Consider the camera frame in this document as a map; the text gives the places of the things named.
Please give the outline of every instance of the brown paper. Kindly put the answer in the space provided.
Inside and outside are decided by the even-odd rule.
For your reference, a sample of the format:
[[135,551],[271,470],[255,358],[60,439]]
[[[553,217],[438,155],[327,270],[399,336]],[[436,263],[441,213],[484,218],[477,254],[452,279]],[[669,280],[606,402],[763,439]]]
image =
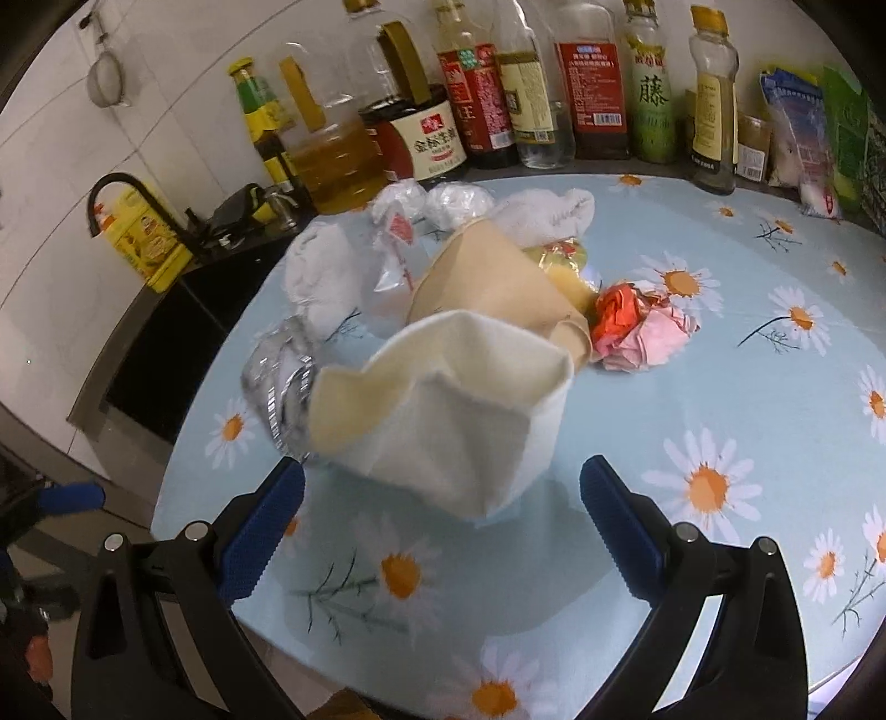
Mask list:
[[472,310],[565,348],[576,370],[587,364],[587,320],[490,220],[463,226],[418,284],[407,324],[446,310]]

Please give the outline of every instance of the black faucet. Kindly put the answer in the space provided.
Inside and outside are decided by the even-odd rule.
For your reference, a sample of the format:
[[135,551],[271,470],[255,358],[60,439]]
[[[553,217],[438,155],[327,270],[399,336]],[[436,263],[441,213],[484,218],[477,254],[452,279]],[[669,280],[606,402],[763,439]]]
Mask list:
[[89,191],[89,197],[86,199],[86,219],[89,223],[89,234],[92,235],[93,238],[101,232],[101,228],[98,227],[98,220],[96,219],[96,200],[102,188],[111,183],[124,183],[138,190],[145,202],[151,207],[151,210],[159,215],[160,219],[169,226],[169,228],[178,236],[182,245],[187,247],[197,260],[204,261],[207,258],[206,250],[203,247],[204,238],[197,233],[186,230],[176,222],[166,209],[158,203],[157,199],[151,195],[151,192],[144,186],[144,183],[129,173],[109,173],[95,183],[92,186],[92,190]]

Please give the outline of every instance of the crumpled pink paper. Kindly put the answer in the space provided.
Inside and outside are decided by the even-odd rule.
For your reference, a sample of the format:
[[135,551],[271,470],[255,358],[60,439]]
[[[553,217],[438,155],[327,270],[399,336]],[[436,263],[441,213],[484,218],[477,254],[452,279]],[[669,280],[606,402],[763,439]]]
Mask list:
[[687,317],[671,305],[657,305],[625,338],[612,344],[603,358],[606,370],[637,372],[655,365],[664,365],[680,352],[698,321]]

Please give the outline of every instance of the crumpled foil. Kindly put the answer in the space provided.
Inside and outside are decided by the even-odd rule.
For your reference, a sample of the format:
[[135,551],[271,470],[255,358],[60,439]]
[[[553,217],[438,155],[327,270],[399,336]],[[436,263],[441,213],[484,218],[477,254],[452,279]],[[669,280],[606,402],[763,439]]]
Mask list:
[[304,318],[284,320],[263,335],[240,376],[247,402],[284,455],[308,458],[307,412],[320,364]]
[[440,230],[455,230],[487,215],[495,207],[492,194],[471,183],[442,183],[428,193],[424,217]]
[[394,202],[399,202],[407,219],[414,223],[424,217],[424,203],[427,198],[428,192],[410,177],[408,180],[391,183],[376,195],[369,203],[369,214],[372,222],[378,225],[385,219],[388,208]]

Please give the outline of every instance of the table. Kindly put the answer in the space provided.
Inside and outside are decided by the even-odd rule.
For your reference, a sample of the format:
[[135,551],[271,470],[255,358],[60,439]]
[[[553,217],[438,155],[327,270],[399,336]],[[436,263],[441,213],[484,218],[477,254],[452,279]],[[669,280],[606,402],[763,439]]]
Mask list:
[[[802,616],[811,684],[863,653],[886,610],[886,244],[851,223],[679,180],[544,176],[587,188],[583,241],[608,281],[642,278],[701,332],[665,367],[585,369],[548,473],[493,518],[457,520],[409,493],[330,468],[237,617],[342,684],[429,717],[569,720],[609,675],[648,607],[627,592],[579,500],[602,453],[672,521],[715,541],[769,535]],[[352,230],[360,215],[344,218]],[[288,307],[277,267],[198,392],[152,532],[174,536],[254,489],[278,459],[239,373]],[[349,321],[327,343],[358,364],[380,341]],[[716,614],[711,599],[665,699],[682,695]]]

